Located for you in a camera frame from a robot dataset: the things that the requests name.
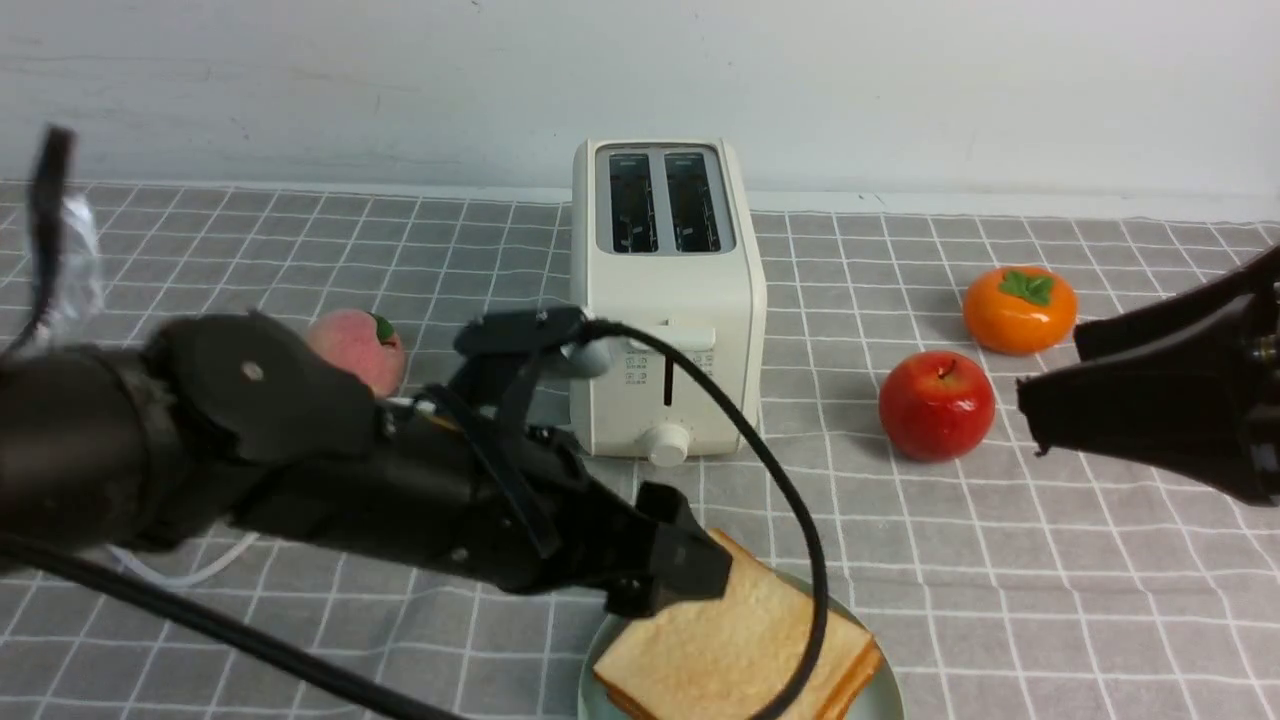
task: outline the persimmon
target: persimmon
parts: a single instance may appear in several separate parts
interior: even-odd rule
[[[969,333],[1005,355],[1053,347],[1071,332],[1075,311],[1075,291],[1044,268],[996,268],[974,281],[964,297]]]

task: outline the peach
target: peach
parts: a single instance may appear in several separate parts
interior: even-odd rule
[[[390,397],[404,379],[404,347],[385,318],[334,310],[307,331],[307,345],[335,368],[360,378],[376,397]]]

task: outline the table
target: table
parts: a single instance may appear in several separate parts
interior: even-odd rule
[[[457,366],[485,310],[568,300],[562,205],[95,184],[106,311],[91,340],[138,342],[173,314],[260,306],[302,329],[372,309],[412,348],[408,383]],[[0,183],[0,323],[27,304],[20,187]],[[758,213],[769,281],[763,429],[814,511],[833,593],[876,632],[913,717],[1233,717],[1280,714],[1280,511],[1149,468],[1033,456],[1019,375],[1074,361],[978,351],[964,288],[1000,264],[1047,264],[1108,316],[1192,287],[1280,241],[1280,223]],[[980,360],[1001,401],[957,462],[892,454],[878,383],[904,356]],[[563,386],[539,421],[564,421]],[[685,491],[699,518],[806,575],[800,533],[746,454],[673,470],[591,460],[621,493]],[[165,557],[186,574],[239,534]],[[99,553],[108,559],[105,553]],[[602,621],[584,592],[493,588],[260,541],[186,593],[472,717],[572,717]],[[0,716],[13,720],[362,717],[179,628],[32,573],[0,579]]]

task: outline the red apple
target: red apple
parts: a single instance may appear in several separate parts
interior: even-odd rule
[[[888,374],[879,413],[890,442],[904,455],[940,462],[978,447],[996,418],[996,393],[964,355],[919,352]]]

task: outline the plastic bag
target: plastic bag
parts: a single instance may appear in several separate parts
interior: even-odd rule
[[[82,341],[90,320],[102,311],[102,252],[88,199],[84,195],[65,196],[61,218],[61,268],[54,282],[49,311],[40,319],[32,338],[32,351]],[[29,236],[28,252],[35,268],[35,238]]]

